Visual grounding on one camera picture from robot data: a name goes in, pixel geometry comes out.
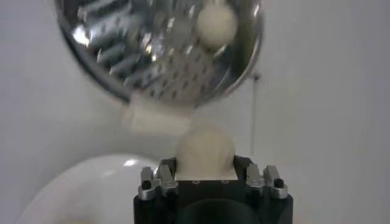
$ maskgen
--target white bowl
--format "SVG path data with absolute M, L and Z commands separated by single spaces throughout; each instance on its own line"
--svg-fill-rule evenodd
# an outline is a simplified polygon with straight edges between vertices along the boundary
M 157 162 L 135 155 L 88 159 L 44 187 L 18 224 L 133 223 L 133 198 L 145 166 L 156 169 Z

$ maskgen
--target white wall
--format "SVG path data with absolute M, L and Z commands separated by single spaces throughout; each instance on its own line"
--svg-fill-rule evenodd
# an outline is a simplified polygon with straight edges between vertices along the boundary
M 389 1 L 264 0 L 255 159 L 295 223 L 390 223 Z

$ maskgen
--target grater hole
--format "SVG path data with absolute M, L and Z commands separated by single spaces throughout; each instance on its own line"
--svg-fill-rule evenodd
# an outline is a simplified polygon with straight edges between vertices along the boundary
M 119 55 L 118 58 L 116 59 L 116 61 L 114 61 L 114 63 L 122 61 L 122 60 L 124 60 L 124 54 Z
M 187 86 L 188 86 L 188 82 L 187 82 L 187 81 L 184 81 L 184 83 L 183 83 L 183 89 L 186 89 Z
M 128 73 L 127 72 L 120 72 L 118 74 L 118 79 L 121 80 L 121 81 L 124 81 L 127 77 L 128 77 Z
M 141 85 L 142 85 L 142 81 L 141 81 L 141 80 L 137 80 L 137 81 L 133 84 L 134 88 L 136 88 L 136 89 L 140 89 L 140 88 L 141 88 Z
M 105 24 L 102 25 L 102 27 L 100 28 L 100 31 L 101 31 L 102 33 L 105 32 Z
M 198 54 L 198 55 L 196 56 L 195 62 L 199 62 L 199 60 L 200 60 L 200 54 Z
M 186 46 L 185 46 L 185 44 L 183 44 L 182 47 L 180 48 L 179 52 L 182 54 L 185 52 L 185 49 L 186 49 Z
M 119 24 L 121 23 L 121 19 L 118 17 L 115 19 L 115 25 L 119 26 Z
M 173 65 L 173 57 L 170 57 L 170 58 L 169 58 L 168 63 L 169 63 L 170 65 Z
M 207 72 L 207 67 L 203 67 L 202 73 L 203 75 Z
M 205 89 L 206 89 L 206 86 L 205 86 L 205 85 L 202 85 L 202 86 L 200 87 L 200 92 L 201 92 L 201 93 L 204 93 Z
M 162 65 L 158 65 L 157 66 L 157 72 L 161 73 L 162 70 L 163 70 L 163 66 Z
M 179 72 L 178 72 L 178 71 L 176 71 L 175 73 L 173 73 L 173 79 L 176 79 L 177 76 L 179 76 Z
M 90 40 L 91 39 L 91 31 L 90 30 L 87 30 L 85 32 L 85 36 L 87 36 L 87 38 Z

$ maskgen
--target screw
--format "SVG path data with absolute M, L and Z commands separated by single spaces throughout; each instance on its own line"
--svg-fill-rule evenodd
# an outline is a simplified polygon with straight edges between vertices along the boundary
M 284 182 L 282 179 L 276 178 L 276 179 L 274 180 L 274 187 L 281 189 L 281 188 L 283 188 L 284 186 L 285 186 L 285 182 Z
M 142 181 L 141 187 L 142 190 L 149 190 L 150 188 L 152 188 L 152 182 L 150 180 Z

